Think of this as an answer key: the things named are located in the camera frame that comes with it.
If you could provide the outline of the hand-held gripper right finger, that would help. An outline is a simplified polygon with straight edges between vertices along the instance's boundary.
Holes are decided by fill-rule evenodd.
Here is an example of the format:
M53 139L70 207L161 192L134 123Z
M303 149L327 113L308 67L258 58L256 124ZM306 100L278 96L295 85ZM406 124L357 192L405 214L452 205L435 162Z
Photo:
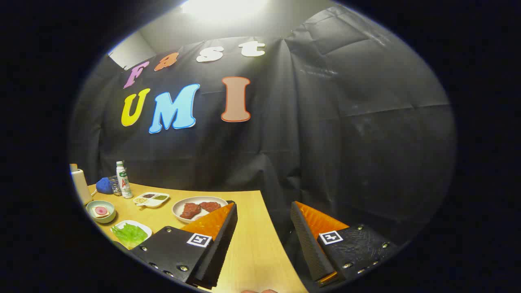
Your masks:
M357 280L400 250L366 224L344 224L298 201L291 204L290 218L317 287Z

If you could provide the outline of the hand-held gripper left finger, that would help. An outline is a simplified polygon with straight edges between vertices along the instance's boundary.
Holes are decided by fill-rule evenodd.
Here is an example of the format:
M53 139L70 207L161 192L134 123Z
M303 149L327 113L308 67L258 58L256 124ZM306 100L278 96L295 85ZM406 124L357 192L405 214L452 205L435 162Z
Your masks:
M164 226L130 249L142 265L193 287L216 287L238 222L234 201L182 228Z

